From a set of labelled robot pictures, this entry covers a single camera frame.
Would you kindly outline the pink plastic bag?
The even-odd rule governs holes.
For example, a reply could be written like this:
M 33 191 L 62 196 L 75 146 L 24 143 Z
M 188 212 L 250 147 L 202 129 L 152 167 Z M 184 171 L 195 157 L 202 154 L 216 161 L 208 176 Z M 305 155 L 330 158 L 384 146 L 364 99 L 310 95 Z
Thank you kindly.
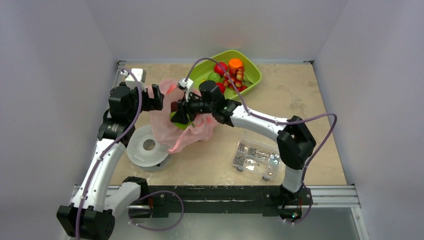
M 163 109 L 149 112 L 153 135 L 159 143 L 168 146 L 169 154 L 179 153 L 195 142 L 209 140 L 218 125 L 210 113 L 198 115 L 193 121 L 194 127 L 189 126 L 185 130 L 177 128 L 171 122 L 171 103 L 184 97 L 184 92 L 177 87 L 177 83 L 176 79 L 160 81 L 158 86 L 164 95 Z

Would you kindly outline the red fake pomegranate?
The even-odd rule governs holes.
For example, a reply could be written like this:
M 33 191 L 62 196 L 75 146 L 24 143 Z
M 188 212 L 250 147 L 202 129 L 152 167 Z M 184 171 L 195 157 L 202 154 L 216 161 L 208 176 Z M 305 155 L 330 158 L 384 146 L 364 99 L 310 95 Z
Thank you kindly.
M 225 93 L 225 91 L 226 91 L 226 87 L 224 86 L 224 84 L 223 84 L 223 83 L 220 83 L 220 82 L 216 82 L 215 84 L 218 86 L 218 88 L 219 88 L 220 92 L 221 92 L 222 94 L 224 94 L 224 93 Z

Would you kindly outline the green fake leaf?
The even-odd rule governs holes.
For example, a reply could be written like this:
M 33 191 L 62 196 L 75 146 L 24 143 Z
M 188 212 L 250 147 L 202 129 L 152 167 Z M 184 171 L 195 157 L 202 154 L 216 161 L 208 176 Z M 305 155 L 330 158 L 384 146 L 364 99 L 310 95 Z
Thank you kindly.
M 170 113 L 169 117 L 171 122 L 181 130 L 185 130 L 188 127 L 195 127 L 193 121 L 191 121 L 190 119 L 189 114 L 186 114 L 186 116 L 183 117 L 183 114 L 181 112 L 173 111 Z

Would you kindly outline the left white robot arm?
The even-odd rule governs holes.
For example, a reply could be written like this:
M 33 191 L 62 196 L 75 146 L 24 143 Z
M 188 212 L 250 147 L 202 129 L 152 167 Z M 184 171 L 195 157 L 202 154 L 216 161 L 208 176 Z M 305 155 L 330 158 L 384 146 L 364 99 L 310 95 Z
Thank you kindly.
M 110 91 L 109 107 L 98 129 L 87 174 L 69 205 L 61 205 L 56 213 L 68 236 L 108 240 L 117 217 L 130 203 L 142 205 L 148 201 L 147 181 L 140 177 L 128 177 L 117 192 L 110 196 L 107 192 L 117 163 L 135 131 L 139 114 L 162 110 L 163 99 L 157 84 L 139 90 L 121 82 Z

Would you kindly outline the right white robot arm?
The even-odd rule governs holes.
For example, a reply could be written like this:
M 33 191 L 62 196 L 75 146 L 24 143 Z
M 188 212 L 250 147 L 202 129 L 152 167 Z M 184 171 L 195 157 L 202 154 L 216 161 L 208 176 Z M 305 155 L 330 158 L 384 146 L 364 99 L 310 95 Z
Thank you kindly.
M 280 196 L 288 204 L 298 200 L 306 161 L 316 146 L 305 122 L 296 116 L 291 119 L 279 118 L 244 107 L 239 101 L 225 98 L 214 81 L 202 82 L 200 94 L 193 93 L 193 84 L 188 78 L 177 83 L 184 96 L 172 103 L 174 115 L 171 122 L 187 125 L 199 115 L 210 114 L 222 125 L 246 129 L 274 141 L 286 166 Z

